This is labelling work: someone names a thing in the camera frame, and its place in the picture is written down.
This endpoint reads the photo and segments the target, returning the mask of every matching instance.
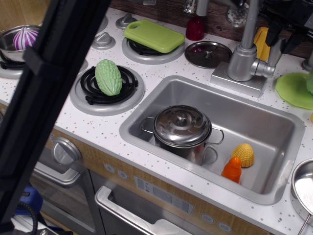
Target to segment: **speckled white countertop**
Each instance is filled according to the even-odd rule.
[[[186,60],[184,55],[175,61],[163,65],[142,65],[126,58],[121,51],[122,39],[124,38],[123,31],[115,26],[116,20],[125,16],[125,14],[125,12],[112,8],[108,10],[106,16],[108,17],[109,24],[104,32],[108,32],[110,36],[115,38],[116,45],[109,50],[95,50],[91,48],[86,57],[89,68],[96,66],[102,59],[110,59],[117,65],[133,69],[139,73],[144,80],[146,88],[144,98],[147,97],[162,79],[170,75],[184,76],[208,86],[213,86],[210,84],[210,76],[214,70],[201,69],[193,66]],[[135,16],[135,18],[138,20],[143,19],[141,16]],[[161,22],[157,23],[185,34],[185,28]],[[212,35],[206,35],[203,41],[219,42],[228,46],[232,51],[238,44],[238,42]],[[194,41],[187,39],[185,41],[186,46],[192,43],[194,43]],[[313,123],[310,121],[310,115],[313,111],[297,108],[285,102],[275,90],[275,81],[278,77],[286,73],[308,73],[302,69],[302,61],[302,58],[283,55],[277,65],[274,77],[268,79],[265,92],[260,98],[250,97],[222,87],[214,86],[261,104],[295,114],[303,120],[306,131],[293,169],[303,160],[313,157]],[[1,103],[5,105],[10,103],[17,83],[18,80],[0,78]],[[125,142],[119,134],[119,127],[134,109],[110,117],[91,116],[77,110],[68,97],[55,124],[55,128],[131,165],[143,169],[273,234],[294,235],[299,232],[304,220],[297,215],[290,202],[291,175],[283,198],[278,203],[269,206],[253,203],[196,174]],[[303,234],[313,234],[313,228],[306,226]]]

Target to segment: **oven handle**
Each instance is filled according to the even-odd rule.
[[[71,168],[69,168],[64,174],[61,174],[40,162],[36,163],[34,173],[63,188],[74,187],[81,176],[78,171]]]
[[[95,201],[99,208],[116,216],[134,229],[145,235],[191,235],[187,231],[177,227],[165,219],[158,220],[155,224],[143,220],[130,211],[120,207],[109,200],[112,190],[102,186],[95,195]]]

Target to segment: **stainless steel sink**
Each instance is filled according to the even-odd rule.
[[[224,131],[224,141],[208,148],[202,166],[157,147],[153,134],[142,130],[146,117],[155,117],[171,105],[193,106]],[[152,129],[152,123],[145,121],[145,129],[149,125]],[[120,127],[125,141],[263,205],[282,198],[304,131],[303,121],[295,115],[181,76],[163,79]],[[210,142],[219,140],[219,135],[220,132],[212,131]],[[237,184],[220,174],[232,150],[242,143],[252,146],[255,162],[243,168]]]

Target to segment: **green cutting board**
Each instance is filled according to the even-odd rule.
[[[185,41],[182,33],[149,20],[130,23],[124,31],[124,36],[161,53],[171,52]]]

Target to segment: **saucepan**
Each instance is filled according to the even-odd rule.
[[[149,118],[154,119],[152,131],[144,128],[144,123]],[[204,113],[187,105],[167,107],[155,118],[144,119],[141,128],[154,134],[157,146],[198,165],[203,164],[208,144],[221,144],[224,140],[221,129],[212,127],[210,119]],[[222,133],[220,142],[208,142],[212,129]]]
[[[21,25],[15,28],[9,29],[4,31],[0,34],[0,51],[2,52],[3,56],[10,61],[13,62],[24,62],[22,58],[24,55],[25,50],[16,50],[13,39],[14,36],[23,28],[26,27],[27,29],[33,29],[39,31],[40,26],[37,25]]]
[[[306,224],[313,226],[313,159],[305,160],[295,168],[291,183],[291,203],[305,220],[300,235]]]

